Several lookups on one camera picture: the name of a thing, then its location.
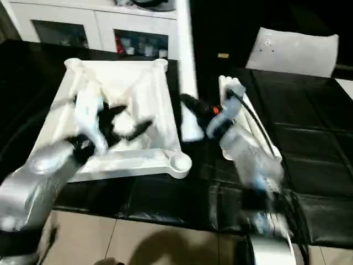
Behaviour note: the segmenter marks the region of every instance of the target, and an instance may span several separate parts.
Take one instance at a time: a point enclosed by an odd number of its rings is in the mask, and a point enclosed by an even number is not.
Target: white tray
[[[127,116],[133,117],[130,121],[153,118],[153,124],[144,135],[132,143],[119,143],[104,156],[92,157],[70,182],[156,173],[168,173],[175,178],[186,177],[191,168],[191,159],[182,153],[178,139],[165,77],[168,61],[68,59],[65,65],[67,71],[53,105],[63,99],[73,98],[78,90],[87,86],[87,75],[79,74],[79,68],[84,67],[88,72],[95,73],[110,105],[128,106]],[[73,104],[49,112],[34,150],[77,134],[79,129],[73,113]]]

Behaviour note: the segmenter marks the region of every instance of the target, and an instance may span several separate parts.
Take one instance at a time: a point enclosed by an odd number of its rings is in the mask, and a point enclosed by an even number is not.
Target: black cloth
[[[7,41],[0,46],[1,179],[28,157],[65,73],[63,62],[137,60],[116,53]],[[333,79],[200,66],[202,99],[219,103],[218,75],[238,77],[274,144],[283,154],[284,194],[298,209],[311,244],[353,247],[352,100]],[[177,63],[167,80],[175,121],[181,123]],[[232,162],[214,142],[182,144],[193,162],[185,179],[167,174],[70,183],[55,209],[154,222],[198,230],[240,233],[241,185]]]

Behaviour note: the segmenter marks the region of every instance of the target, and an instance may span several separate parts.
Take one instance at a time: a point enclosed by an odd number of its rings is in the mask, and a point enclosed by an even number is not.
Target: white pole
[[[195,74],[194,49],[192,46],[191,19],[189,0],[175,0],[178,22],[179,48],[179,87],[180,94],[189,94],[198,98]],[[181,137],[184,142],[199,141],[204,138],[201,128],[197,125],[195,116],[182,105]]]

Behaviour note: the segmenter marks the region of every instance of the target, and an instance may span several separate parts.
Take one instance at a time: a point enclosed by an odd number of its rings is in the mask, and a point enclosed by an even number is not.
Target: tile floor
[[[61,211],[51,218],[60,229],[44,265],[93,265],[105,257],[125,265],[234,265],[236,236]],[[353,250],[311,247],[311,259],[312,265],[352,265]]]

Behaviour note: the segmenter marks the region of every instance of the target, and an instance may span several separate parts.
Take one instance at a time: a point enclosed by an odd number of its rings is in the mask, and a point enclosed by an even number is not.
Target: black cable
[[[248,111],[248,113],[251,115],[251,117],[254,119],[254,121],[256,122],[256,125],[259,127],[261,134],[263,135],[263,137],[265,138],[265,141],[273,155],[273,157],[275,157],[275,153],[274,150],[272,148],[270,139],[268,138],[267,134],[265,133],[263,127],[260,124],[260,121],[257,119],[257,117],[255,116],[254,112],[249,108],[249,106],[244,102],[244,100],[237,95],[236,93],[234,93],[233,91],[230,91],[231,95],[236,97],[240,103],[242,104],[242,106]],[[304,235],[302,234],[303,228],[295,222],[295,220],[297,220],[298,218],[296,218],[294,216],[294,210],[291,207],[291,204],[287,201],[286,197],[281,193],[280,194],[280,200],[282,202],[282,206],[283,209],[285,211],[285,215],[287,217],[287,221],[289,224],[289,227],[293,233],[293,238],[295,239],[295,241],[298,244],[299,250],[302,254],[303,260],[304,260],[304,264],[305,265],[309,265],[310,264],[310,257],[309,257],[309,248],[308,245],[306,243],[303,243],[304,240]]]

